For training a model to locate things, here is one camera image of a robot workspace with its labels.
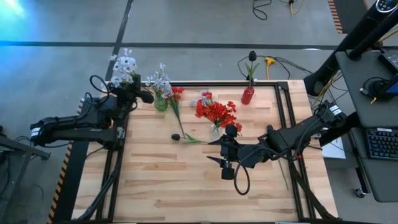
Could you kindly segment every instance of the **clear vase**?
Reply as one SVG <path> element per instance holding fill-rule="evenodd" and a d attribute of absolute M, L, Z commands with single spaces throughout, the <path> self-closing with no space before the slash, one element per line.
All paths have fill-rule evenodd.
<path fill-rule="evenodd" d="M 217 127 L 215 124 L 210 126 L 210 138 L 219 139 L 223 135 L 223 128 Z"/>
<path fill-rule="evenodd" d="M 155 108 L 158 110 L 158 111 L 165 111 L 165 110 L 167 110 L 167 107 L 168 107 L 168 104 L 167 104 L 167 100 L 166 99 L 163 99 L 163 98 L 161 98 L 161 97 L 155 97 L 155 102 L 154 102 L 154 104 L 155 104 Z"/>

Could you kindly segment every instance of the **white paper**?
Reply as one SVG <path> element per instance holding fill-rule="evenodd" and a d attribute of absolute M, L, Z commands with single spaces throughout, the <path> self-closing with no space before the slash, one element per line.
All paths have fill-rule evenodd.
<path fill-rule="evenodd" d="M 346 154 L 342 149 L 344 149 L 343 141 L 338 138 L 322 147 L 322 155 L 325 158 L 345 159 Z"/>

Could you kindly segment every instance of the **dark tulip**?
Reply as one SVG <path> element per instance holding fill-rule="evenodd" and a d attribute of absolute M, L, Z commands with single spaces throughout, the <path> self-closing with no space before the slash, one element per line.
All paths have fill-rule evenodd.
<path fill-rule="evenodd" d="M 253 62 L 253 61 L 255 61 L 256 59 L 257 59 L 256 53 L 255 53 L 253 50 L 250 51 L 250 53 L 249 53 L 249 61 Z"/>
<path fill-rule="evenodd" d="M 180 135 L 179 134 L 172 134 L 172 139 L 179 141 L 180 140 Z"/>

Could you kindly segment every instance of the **green glass vase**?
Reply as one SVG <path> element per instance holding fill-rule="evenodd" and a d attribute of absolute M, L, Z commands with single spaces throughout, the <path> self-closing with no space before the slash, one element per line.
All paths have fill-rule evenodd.
<path fill-rule="evenodd" d="M 158 111 L 165 111 L 167 110 L 168 104 L 167 104 L 167 100 L 163 99 L 161 97 L 155 97 L 155 108 Z"/>

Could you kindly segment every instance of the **desk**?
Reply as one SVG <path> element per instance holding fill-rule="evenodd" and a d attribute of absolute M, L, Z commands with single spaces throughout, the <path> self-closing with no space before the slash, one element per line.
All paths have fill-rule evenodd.
<path fill-rule="evenodd" d="M 378 202 L 398 202 L 396 188 L 398 181 L 390 174 L 398 172 L 398 162 L 367 158 L 366 146 L 360 130 L 364 128 L 396 128 L 398 119 L 398 97 L 391 101 L 376 101 L 370 104 L 371 99 L 359 92 L 363 83 L 371 77 L 390 79 L 392 76 L 377 59 L 381 53 L 366 52 L 358 61 L 350 60 L 346 52 L 336 53 L 336 58 L 346 81 L 356 112 L 348 116 L 345 126 L 331 130 L 322 136 L 321 145 L 338 138 L 350 131 L 353 138 L 354 151 L 359 155 L 357 173 L 363 188 L 367 188 L 369 181 L 374 198 Z"/>
<path fill-rule="evenodd" d="M 189 101 L 198 98 L 201 89 L 209 89 L 220 103 L 237 104 L 235 116 L 243 126 L 240 143 L 256 143 L 266 126 L 281 127 L 275 90 L 257 86 L 250 105 L 240 103 L 242 86 L 186 87 L 180 101 L 180 117 L 185 132 L 209 141 L 210 122 L 194 115 Z M 288 81 L 290 97 L 297 122 L 311 116 L 311 109 L 301 80 Z M 285 98 L 284 111 L 288 125 Z M 220 146 L 181 144 L 171 140 L 180 133 L 177 119 L 169 108 L 158 112 L 153 105 L 138 103 L 130 114 L 124 146 L 114 222 L 274 222 L 295 221 L 297 213 L 292 183 L 285 160 L 280 160 L 287 186 L 277 161 L 266 162 L 250 169 L 251 191 L 240 196 L 232 181 L 221 180 L 219 165 L 206 156 L 220 157 Z M 89 153 L 99 148 L 91 143 Z M 72 218 L 79 217 L 93 201 L 101 186 L 106 151 L 99 151 L 85 161 Z M 337 217 L 322 152 L 304 151 L 310 187 L 326 207 Z M 244 172 L 238 185 L 246 187 Z M 308 216 L 305 197 L 301 192 L 303 212 Z M 104 209 L 109 207 L 105 198 Z"/>

